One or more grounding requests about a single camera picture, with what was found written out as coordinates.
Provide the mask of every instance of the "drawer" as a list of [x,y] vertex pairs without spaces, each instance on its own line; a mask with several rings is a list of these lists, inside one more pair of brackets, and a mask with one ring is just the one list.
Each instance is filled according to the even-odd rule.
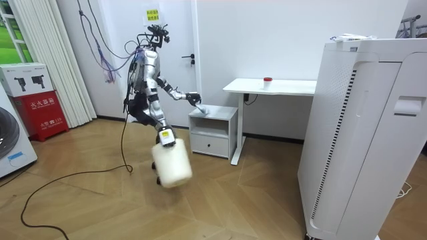
[[228,158],[228,139],[190,134],[191,150]]

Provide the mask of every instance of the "washing machine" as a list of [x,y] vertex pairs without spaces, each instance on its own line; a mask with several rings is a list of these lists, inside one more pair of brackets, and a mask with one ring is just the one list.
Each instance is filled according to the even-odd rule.
[[0,85],[0,178],[36,160],[33,146]]

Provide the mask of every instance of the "white curtain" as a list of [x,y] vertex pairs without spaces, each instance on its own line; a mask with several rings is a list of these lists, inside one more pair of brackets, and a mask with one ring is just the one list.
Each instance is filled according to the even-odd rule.
[[55,0],[9,0],[34,62],[44,63],[69,127],[96,118]]

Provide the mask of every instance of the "fire extinguisher box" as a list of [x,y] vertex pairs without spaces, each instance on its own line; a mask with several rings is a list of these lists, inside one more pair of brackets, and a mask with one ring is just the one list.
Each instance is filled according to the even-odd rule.
[[47,137],[69,130],[55,91],[12,99],[30,139],[45,141]]

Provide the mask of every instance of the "white appliance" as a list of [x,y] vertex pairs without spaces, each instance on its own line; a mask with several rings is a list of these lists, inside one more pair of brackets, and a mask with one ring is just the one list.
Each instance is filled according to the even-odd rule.
[[0,177],[36,160],[33,146],[5,90],[0,85]]
[[427,39],[327,43],[298,180],[306,239],[374,240],[427,140]]

